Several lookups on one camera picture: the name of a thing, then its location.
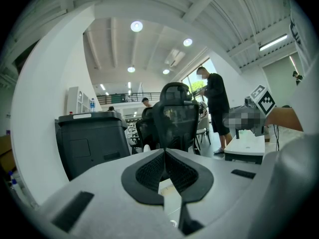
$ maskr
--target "black mesh chair back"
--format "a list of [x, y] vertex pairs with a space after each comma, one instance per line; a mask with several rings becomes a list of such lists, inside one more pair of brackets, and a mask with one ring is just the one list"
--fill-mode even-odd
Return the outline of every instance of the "black mesh chair back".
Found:
[[143, 110], [142, 119], [136, 122], [136, 130], [139, 134], [142, 148], [148, 144], [150, 149], [154, 150], [159, 148], [160, 141], [152, 109], [152, 107], [149, 107]]
[[193, 145], [199, 105], [191, 98], [192, 95], [186, 84], [175, 82], [164, 86], [160, 101], [153, 107], [161, 148], [188, 151]]

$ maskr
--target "fluorescent light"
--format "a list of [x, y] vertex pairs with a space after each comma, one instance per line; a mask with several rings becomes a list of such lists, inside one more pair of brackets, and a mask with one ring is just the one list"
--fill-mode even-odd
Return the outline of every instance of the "fluorescent light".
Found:
[[129, 68], [128, 68], [128, 71], [129, 71], [130, 73], [133, 73], [133, 72], [135, 72], [135, 68], [134, 68], [134, 67], [129, 67]]
[[292, 64], [294, 65], [294, 68], [295, 68], [296, 72], [299, 74], [299, 72], [297, 70], [297, 67], [296, 67], [296, 65], [295, 65], [295, 63], [293, 61], [293, 58], [291, 56], [289, 56], [289, 57], [290, 57], [290, 60], [291, 60]]
[[266, 44], [266, 45], [263, 45], [263, 46], [260, 46], [260, 47], [259, 47], [259, 50], [260, 50], [260, 51], [263, 51], [263, 50], [269, 48], [270, 46], [273, 46], [274, 44], [279, 43], [279, 42], [285, 40], [287, 37], [288, 37], [288, 36], [287, 36], [286, 34], [283, 35], [283, 36], [280, 36], [280, 37], [278, 37], [277, 39], [271, 41], [270, 43], [268, 43], [268, 44]]
[[186, 47], [191, 46], [192, 43], [193, 43], [193, 40], [190, 38], [185, 39], [183, 42], [184, 46]]
[[134, 21], [131, 24], [131, 30], [134, 32], [140, 32], [143, 29], [143, 24], [140, 21]]

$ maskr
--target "black shorts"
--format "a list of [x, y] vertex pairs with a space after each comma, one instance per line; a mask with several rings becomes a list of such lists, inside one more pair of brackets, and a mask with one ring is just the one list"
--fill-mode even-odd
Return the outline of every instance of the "black shorts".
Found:
[[229, 128], [223, 124], [223, 112], [214, 112], [211, 115], [211, 124], [213, 126], [214, 133], [219, 135], [226, 135], [229, 133]]

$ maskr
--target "white table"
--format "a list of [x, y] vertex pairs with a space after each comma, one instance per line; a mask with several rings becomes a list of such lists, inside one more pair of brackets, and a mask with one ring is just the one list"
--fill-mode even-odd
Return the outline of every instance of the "white table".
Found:
[[265, 136], [256, 137], [250, 130], [240, 130], [224, 149], [225, 160], [233, 159], [261, 164], [265, 154]]

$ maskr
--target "sneaker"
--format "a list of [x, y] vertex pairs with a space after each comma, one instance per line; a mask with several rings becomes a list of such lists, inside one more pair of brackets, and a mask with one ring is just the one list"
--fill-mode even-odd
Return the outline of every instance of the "sneaker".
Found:
[[214, 154], [221, 154], [224, 153], [224, 149], [220, 147], [218, 150], [214, 151]]

